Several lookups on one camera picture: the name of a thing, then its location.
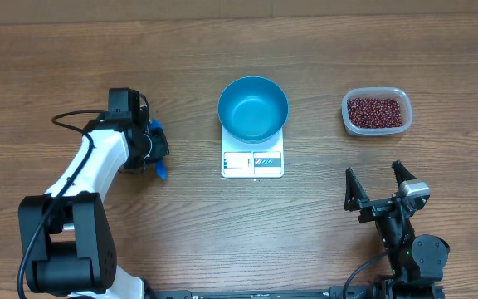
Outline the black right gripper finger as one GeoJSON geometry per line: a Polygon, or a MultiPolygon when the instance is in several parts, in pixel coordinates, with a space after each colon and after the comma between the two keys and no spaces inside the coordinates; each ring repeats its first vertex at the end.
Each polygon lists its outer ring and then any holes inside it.
{"type": "Polygon", "coordinates": [[[403,182],[414,180],[416,178],[405,168],[400,160],[396,160],[392,163],[392,169],[394,171],[398,187],[400,187],[403,182]]]}
{"type": "Polygon", "coordinates": [[[366,194],[352,168],[347,168],[345,170],[345,178],[346,192],[344,209],[346,211],[360,210],[361,205],[369,201],[369,196],[366,194]]]}

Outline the blue plastic measuring scoop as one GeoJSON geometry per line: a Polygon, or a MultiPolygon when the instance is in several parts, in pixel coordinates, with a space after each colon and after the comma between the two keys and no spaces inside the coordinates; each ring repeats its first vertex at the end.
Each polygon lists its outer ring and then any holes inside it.
{"type": "Polygon", "coordinates": [[[156,173],[165,180],[167,178],[167,168],[164,158],[169,155],[168,141],[165,136],[163,127],[157,119],[153,119],[149,125],[151,140],[153,141],[152,161],[155,165],[156,173]]]}

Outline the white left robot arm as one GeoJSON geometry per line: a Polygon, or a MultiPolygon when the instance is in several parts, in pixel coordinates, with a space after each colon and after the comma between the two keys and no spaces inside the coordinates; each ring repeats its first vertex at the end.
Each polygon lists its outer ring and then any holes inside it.
{"type": "Polygon", "coordinates": [[[167,178],[169,154],[161,124],[137,90],[111,88],[106,110],[80,129],[81,146],[64,174],[18,207],[22,260],[17,294],[67,298],[153,298],[149,283],[117,262],[105,196],[118,173],[152,165],[167,178]]]}

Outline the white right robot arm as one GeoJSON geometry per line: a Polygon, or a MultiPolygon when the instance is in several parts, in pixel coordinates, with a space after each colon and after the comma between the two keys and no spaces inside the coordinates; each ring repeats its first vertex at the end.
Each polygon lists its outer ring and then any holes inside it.
{"type": "Polygon", "coordinates": [[[398,190],[385,199],[372,200],[351,168],[345,171],[344,209],[358,211],[361,223],[375,223],[385,251],[352,272],[342,287],[343,298],[443,298],[436,285],[443,279],[449,244],[434,235],[417,236],[410,217],[426,205],[428,184],[411,174],[401,161],[392,163],[398,190]],[[391,274],[378,276],[368,287],[350,283],[364,269],[387,257],[391,274]]]}

